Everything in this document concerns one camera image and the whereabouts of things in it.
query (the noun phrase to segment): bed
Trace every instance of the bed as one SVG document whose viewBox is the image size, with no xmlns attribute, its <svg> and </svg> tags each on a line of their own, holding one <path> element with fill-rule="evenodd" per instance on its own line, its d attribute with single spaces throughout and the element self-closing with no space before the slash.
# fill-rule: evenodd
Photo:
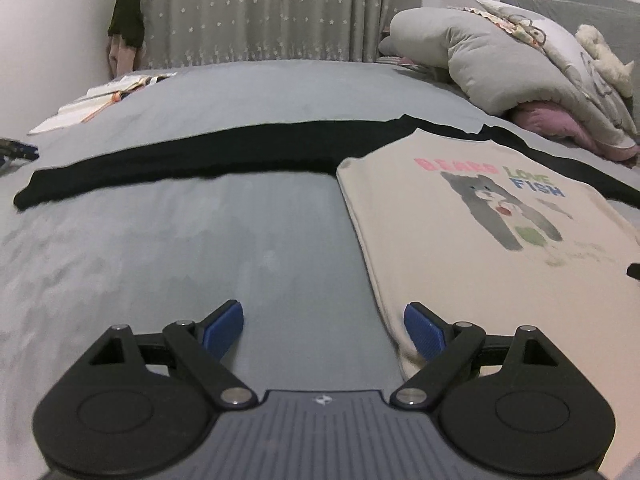
<svg viewBox="0 0 640 480">
<path fill-rule="evenodd" d="M 42 156 L 0 176 L 0 477 L 37 478 L 34 407 L 114 323 L 159 331 L 228 298 L 245 309 L 225 363 L 261 395 L 402 382 L 336 180 L 256 173 L 96 190 L 18 214 L 34 170 L 236 126 L 389 120 L 514 131 L 640 190 L 640 174 L 488 116 L 452 87 L 388 65 L 281 60 L 178 70 L 87 124 L 36 138 Z M 640 226 L 640 212 L 612 204 Z"/>
</svg>

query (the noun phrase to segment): white stuffed animal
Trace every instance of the white stuffed animal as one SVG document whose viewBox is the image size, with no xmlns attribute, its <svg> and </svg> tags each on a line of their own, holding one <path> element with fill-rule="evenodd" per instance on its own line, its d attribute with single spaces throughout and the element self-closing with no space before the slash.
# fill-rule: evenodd
<svg viewBox="0 0 640 480">
<path fill-rule="evenodd" d="M 575 39 L 593 57 L 593 64 L 604 81 L 613 86 L 622 97 L 631 97 L 634 94 L 634 87 L 631 83 L 633 61 L 624 65 L 611 51 L 600 31 L 593 25 L 578 27 Z"/>
</svg>

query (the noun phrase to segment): metal pivot screw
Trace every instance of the metal pivot screw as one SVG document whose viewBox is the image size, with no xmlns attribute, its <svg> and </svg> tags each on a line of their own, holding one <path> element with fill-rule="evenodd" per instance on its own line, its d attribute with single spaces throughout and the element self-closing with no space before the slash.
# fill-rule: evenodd
<svg viewBox="0 0 640 480">
<path fill-rule="evenodd" d="M 402 404 L 413 406 L 414 404 L 421 404 L 427 400 L 427 394 L 420 388 L 403 388 L 396 393 L 396 399 Z"/>
<path fill-rule="evenodd" d="M 235 406 L 249 402 L 252 397 L 253 394 L 250 390 L 239 386 L 236 386 L 235 388 L 227 388 L 220 394 L 220 399 L 227 404 L 233 404 Z"/>
</svg>

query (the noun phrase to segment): open book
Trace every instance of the open book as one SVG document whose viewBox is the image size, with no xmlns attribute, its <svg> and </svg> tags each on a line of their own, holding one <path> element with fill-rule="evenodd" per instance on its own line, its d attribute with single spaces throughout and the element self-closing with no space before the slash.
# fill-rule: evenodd
<svg viewBox="0 0 640 480">
<path fill-rule="evenodd" d="M 117 81 L 89 88 L 85 95 L 60 107 L 56 115 L 40 123 L 28 135 L 36 135 L 64 128 L 65 126 L 72 126 L 73 124 L 85 123 L 107 106 L 122 101 L 136 90 L 151 86 L 172 75 L 175 75 L 175 72 L 154 76 L 126 75 Z"/>
</svg>

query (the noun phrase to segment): pink pillow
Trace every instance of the pink pillow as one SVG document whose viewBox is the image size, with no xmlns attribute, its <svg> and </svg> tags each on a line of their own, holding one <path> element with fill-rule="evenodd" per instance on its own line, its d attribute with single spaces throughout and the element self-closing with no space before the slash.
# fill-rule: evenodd
<svg viewBox="0 0 640 480">
<path fill-rule="evenodd" d="M 639 151 L 638 146 L 616 148 L 598 142 L 568 111 L 551 101 L 521 103 L 510 111 L 510 120 L 543 137 L 571 137 L 578 146 L 609 160 L 627 160 Z"/>
</svg>

